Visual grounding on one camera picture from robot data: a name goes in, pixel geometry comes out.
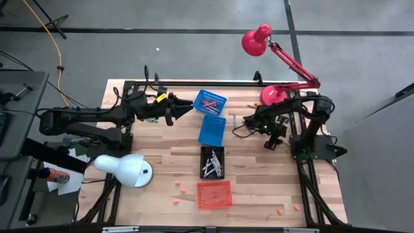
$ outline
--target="gray floor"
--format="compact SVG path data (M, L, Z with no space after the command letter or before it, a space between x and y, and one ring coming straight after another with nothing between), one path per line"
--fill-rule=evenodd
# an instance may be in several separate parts
M287 30L283 0L42 0L53 16L69 14L66 27L253 29L263 22L274 30ZM414 30L414 1L410 0L291 0L296 30ZM5 8L0 25L37 27L38 22L20 1ZM259 58L244 53L237 34L67 34L60 46L65 72L62 90L87 106L102 101L107 79L142 78L144 64L161 78L250 80L260 70L267 80L297 80L269 51ZM292 54L289 36L273 37ZM332 134L341 133L413 82L412 37L298 36L302 64L321 81L320 92L333 99L336 111L328 123ZM9 52L35 70L48 71L57 82L58 57L43 33L0 32L0 50ZM16 65L0 57L6 67ZM63 105L55 90L47 88L41 107ZM30 137L52 140L38 133ZM386 228L370 206L370 191L358 185L346 156L339 159L341 187L349 222L361 227ZM61 211L51 208L47 194L38 212L39 225L69 222L74 200Z

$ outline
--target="red basket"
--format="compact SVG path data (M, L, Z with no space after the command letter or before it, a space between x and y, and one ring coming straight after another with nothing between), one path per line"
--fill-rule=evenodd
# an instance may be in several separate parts
M208 181L197 183L197 208L211 210L233 206L230 181Z

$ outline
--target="gray wall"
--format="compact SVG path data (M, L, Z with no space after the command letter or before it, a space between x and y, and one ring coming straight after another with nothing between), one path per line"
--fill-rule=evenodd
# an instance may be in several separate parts
M341 188L367 188L357 203L361 212L370 208L388 230L414 232L414 94L359 121L340 139L349 150L339 162L350 163L341 171L352 176Z

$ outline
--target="yellow tape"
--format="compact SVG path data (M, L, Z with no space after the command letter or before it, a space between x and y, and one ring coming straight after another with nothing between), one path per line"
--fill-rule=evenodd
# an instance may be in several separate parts
M160 96L157 98L157 102L159 103L161 100L163 100L163 99L165 99L165 98L167 98L167 94L166 94L166 93L164 93L164 94L160 95Z

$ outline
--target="tripod leg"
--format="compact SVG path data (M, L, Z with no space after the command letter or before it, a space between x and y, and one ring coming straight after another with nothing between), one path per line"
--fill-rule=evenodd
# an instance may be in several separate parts
M46 13L46 11L40 6L40 4L36 1L33 0L34 4L36 4L36 6L38 6L38 8L42 11L42 13L47 17L47 19L49 20L49 23L47 23L45 26L50 26L52 25L60 34L60 36L63 37L63 39L67 39L67 36L62 32L62 30L60 29L60 27L58 26L59 21L62 19L66 19L67 17L69 17L69 15L64 15L62 17L57 18L56 20L53 20L52 18L50 18L50 16Z

